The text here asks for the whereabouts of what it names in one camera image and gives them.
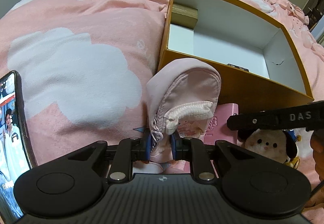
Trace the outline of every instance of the black device base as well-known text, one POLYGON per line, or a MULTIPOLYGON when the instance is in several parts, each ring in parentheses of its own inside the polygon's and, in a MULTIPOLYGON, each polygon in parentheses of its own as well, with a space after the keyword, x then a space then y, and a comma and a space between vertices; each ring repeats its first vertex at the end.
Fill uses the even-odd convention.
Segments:
POLYGON ((191 173, 133 176, 149 137, 98 141, 24 173, 14 186, 25 213, 18 224, 309 223, 300 214, 311 191, 302 173, 226 141, 204 145, 175 132, 174 159, 189 161, 191 173))

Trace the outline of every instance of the yellow box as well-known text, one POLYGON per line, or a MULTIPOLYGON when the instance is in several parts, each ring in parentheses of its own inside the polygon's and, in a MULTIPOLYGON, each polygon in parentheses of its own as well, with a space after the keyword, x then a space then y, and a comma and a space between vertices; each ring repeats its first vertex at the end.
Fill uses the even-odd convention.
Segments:
POLYGON ((175 59, 188 57, 204 61, 220 73, 218 103, 237 103, 241 113, 314 100, 287 29, 240 0, 170 0, 158 70, 175 59), (193 27, 172 24, 174 4, 197 9, 197 23, 193 27))

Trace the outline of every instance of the hand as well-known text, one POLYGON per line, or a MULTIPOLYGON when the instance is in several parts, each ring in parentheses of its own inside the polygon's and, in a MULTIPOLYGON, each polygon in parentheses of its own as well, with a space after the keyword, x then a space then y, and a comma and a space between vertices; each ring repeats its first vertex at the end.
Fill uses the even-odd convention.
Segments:
POLYGON ((310 146, 313 149, 313 158, 315 160, 315 171, 320 176, 320 181, 324 179, 324 143, 315 133, 310 139, 310 146))

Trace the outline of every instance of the bed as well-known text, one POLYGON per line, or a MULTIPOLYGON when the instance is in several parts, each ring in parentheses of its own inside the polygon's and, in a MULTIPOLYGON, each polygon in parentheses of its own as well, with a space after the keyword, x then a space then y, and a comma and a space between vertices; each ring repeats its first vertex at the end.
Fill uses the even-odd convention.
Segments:
MULTIPOLYGON (((324 100, 324 49, 308 17, 287 0, 242 0, 288 29, 315 100, 324 100)), ((22 76, 25 113, 38 164, 97 140, 141 137, 145 85, 158 63, 169 0, 22 0, 0 20, 0 74, 22 76)), ((301 170, 319 183, 301 129, 301 170)), ((324 196, 304 210, 324 223, 324 196)))

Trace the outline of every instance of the stuffed animal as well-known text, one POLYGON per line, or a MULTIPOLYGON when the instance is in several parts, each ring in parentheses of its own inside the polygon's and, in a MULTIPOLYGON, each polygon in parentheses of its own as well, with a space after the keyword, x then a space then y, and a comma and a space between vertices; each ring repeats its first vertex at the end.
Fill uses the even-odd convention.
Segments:
POLYGON ((299 165, 298 148, 291 131, 282 130, 244 130, 238 137, 246 140, 244 148, 292 168, 299 165))

